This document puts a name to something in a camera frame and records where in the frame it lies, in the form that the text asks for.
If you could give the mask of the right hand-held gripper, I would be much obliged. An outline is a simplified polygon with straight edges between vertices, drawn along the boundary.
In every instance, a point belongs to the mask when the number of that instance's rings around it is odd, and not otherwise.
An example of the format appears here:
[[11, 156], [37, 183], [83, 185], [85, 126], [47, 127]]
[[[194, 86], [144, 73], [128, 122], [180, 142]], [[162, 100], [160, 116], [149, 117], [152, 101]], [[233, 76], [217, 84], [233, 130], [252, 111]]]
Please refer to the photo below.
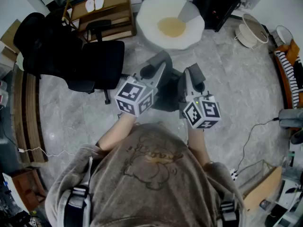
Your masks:
[[214, 95], [203, 94], [204, 81], [197, 63], [187, 67], [178, 81], [180, 117], [187, 119], [192, 129], [210, 129], [222, 119]]

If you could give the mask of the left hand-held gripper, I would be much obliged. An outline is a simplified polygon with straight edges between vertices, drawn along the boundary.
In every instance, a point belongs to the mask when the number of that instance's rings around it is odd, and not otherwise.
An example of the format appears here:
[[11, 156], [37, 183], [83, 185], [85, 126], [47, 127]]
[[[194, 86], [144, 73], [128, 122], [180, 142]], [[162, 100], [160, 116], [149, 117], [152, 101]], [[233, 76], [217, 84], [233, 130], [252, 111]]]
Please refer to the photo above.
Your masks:
[[140, 116], [154, 104], [159, 89], [181, 75], [173, 68], [170, 55], [162, 50], [141, 64], [117, 91], [115, 101], [118, 109]]

